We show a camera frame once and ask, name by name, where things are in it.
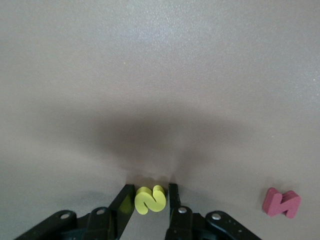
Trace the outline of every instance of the gray surface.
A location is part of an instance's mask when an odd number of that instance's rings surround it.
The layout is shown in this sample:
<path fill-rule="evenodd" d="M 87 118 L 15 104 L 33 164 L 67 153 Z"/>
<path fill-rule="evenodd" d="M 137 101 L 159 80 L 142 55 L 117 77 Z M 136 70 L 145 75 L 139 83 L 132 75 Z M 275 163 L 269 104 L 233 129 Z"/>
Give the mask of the gray surface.
<path fill-rule="evenodd" d="M 318 239 L 319 1 L 107 2 L 0 2 L 0 238 L 175 181 L 264 240 Z M 262 212 L 269 187 L 295 219 Z"/>

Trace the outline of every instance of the yellow foam letter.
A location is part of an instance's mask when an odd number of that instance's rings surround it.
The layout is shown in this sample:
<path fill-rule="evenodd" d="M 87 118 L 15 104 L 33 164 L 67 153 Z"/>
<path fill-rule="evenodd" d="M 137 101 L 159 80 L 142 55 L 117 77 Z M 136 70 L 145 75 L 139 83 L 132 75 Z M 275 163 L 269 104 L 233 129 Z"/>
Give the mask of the yellow foam letter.
<path fill-rule="evenodd" d="M 153 187 L 153 192 L 143 186 L 135 194 L 134 205 L 138 213 L 145 215 L 148 209 L 153 212 L 160 212 L 166 206 L 165 190 L 160 185 Z"/>

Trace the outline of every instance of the pink object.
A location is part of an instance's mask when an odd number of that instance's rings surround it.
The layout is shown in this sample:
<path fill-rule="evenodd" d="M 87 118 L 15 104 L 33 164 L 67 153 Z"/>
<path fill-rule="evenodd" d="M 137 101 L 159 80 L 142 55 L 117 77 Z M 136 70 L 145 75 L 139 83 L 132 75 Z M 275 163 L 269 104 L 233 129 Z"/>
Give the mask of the pink object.
<path fill-rule="evenodd" d="M 301 197 L 294 191 L 288 191 L 284 194 L 271 187 L 266 193 L 262 209 L 270 217 L 284 213 L 289 219 L 293 219 L 298 211 Z"/>

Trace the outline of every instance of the red toy letter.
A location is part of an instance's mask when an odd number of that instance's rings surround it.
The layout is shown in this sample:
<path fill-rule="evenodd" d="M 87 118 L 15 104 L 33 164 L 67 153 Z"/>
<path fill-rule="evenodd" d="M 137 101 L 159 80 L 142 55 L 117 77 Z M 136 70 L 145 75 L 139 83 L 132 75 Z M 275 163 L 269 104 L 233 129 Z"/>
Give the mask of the red toy letter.
<path fill-rule="evenodd" d="M 262 209 L 270 217 L 282 214 L 289 219 L 293 219 L 298 211 L 301 197 L 294 191 L 288 191 L 281 194 L 274 187 L 268 189 L 266 193 Z"/>

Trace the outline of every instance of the yellow toy letter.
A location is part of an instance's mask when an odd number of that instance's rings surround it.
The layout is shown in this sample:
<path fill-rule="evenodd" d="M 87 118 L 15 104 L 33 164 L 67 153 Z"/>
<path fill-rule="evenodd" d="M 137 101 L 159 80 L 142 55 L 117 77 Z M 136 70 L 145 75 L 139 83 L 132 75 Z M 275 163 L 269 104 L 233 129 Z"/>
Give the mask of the yellow toy letter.
<path fill-rule="evenodd" d="M 166 206 L 165 190 L 160 185 L 153 187 L 153 192 L 143 186 L 135 194 L 134 205 L 138 213 L 145 215 L 148 209 L 153 212 L 160 212 Z"/>

